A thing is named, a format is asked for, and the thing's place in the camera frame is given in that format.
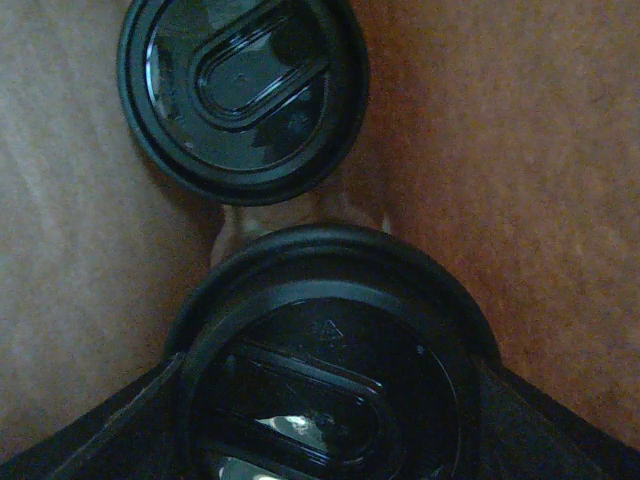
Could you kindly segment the brown paper bag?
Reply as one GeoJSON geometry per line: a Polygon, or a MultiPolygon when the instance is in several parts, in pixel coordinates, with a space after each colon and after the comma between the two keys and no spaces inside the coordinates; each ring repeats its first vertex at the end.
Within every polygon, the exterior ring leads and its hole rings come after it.
{"type": "MultiPolygon", "coordinates": [[[[370,103],[336,179],[476,299],[505,363],[639,442],[639,5],[357,1],[370,103]]],[[[155,366],[219,207],[137,148],[123,1],[1,5],[1,455],[155,366]]]]}

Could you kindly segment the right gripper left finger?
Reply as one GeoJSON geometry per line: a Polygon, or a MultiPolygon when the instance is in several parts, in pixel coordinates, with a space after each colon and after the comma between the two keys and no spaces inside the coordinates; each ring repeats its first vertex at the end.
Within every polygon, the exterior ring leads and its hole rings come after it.
{"type": "Polygon", "coordinates": [[[3,479],[180,479],[178,353],[1,465],[3,479]]]}

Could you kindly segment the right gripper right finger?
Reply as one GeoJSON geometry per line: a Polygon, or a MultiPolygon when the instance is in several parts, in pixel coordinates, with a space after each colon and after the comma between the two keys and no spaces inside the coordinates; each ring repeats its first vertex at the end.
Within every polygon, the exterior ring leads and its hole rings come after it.
{"type": "Polygon", "coordinates": [[[637,479],[639,451],[500,364],[474,360],[481,479],[637,479]]]}

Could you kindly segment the black takeout coffee cup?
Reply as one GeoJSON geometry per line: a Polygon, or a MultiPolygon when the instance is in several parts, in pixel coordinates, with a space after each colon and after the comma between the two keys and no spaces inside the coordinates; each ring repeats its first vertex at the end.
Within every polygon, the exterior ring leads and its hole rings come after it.
{"type": "Polygon", "coordinates": [[[428,255],[363,227],[266,235],[213,269],[167,354],[178,454],[198,479],[476,479],[475,359],[499,348],[428,255]]]}

